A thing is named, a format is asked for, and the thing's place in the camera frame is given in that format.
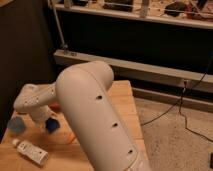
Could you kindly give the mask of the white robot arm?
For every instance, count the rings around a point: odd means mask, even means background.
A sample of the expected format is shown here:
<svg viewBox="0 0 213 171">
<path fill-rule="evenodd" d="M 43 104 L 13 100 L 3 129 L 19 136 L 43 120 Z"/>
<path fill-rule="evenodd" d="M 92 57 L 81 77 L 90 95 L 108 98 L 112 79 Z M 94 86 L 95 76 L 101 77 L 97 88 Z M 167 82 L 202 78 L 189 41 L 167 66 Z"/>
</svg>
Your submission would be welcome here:
<svg viewBox="0 0 213 171">
<path fill-rule="evenodd" d="M 152 171 L 108 96 L 113 80 L 103 61 L 75 64 L 45 88 L 25 85 L 13 107 L 32 114 L 57 102 L 94 171 Z"/>
</svg>

